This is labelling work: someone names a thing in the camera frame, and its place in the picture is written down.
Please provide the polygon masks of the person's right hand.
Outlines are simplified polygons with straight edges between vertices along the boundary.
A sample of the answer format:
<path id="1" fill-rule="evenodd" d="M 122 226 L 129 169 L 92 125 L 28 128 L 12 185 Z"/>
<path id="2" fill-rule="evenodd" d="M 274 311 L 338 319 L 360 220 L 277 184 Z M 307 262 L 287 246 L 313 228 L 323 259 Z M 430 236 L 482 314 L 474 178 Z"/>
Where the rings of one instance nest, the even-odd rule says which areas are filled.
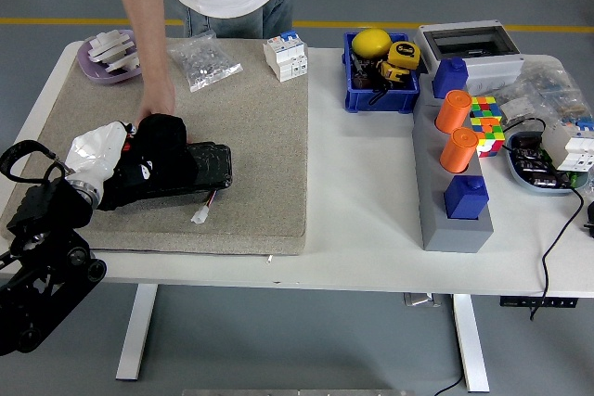
<path id="1" fill-rule="evenodd" d="M 136 124 L 154 114 L 175 114 L 175 89 L 170 80 L 144 82 Z"/>

